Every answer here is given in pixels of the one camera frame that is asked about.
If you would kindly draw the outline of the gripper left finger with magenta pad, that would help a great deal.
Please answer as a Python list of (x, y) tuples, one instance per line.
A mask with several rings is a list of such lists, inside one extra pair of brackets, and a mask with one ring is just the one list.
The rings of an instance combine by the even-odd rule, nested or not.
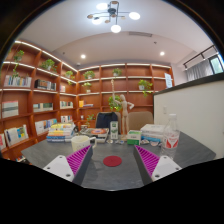
[(92, 155), (93, 147), (88, 145), (69, 156), (57, 156), (44, 167), (44, 170), (81, 185)]

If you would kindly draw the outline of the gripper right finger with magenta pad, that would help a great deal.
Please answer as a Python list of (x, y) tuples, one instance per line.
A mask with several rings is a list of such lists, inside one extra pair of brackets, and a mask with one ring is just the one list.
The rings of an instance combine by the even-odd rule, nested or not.
[(144, 185), (181, 170), (181, 167), (168, 156), (159, 157), (138, 145), (134, 146), (133, 155)]

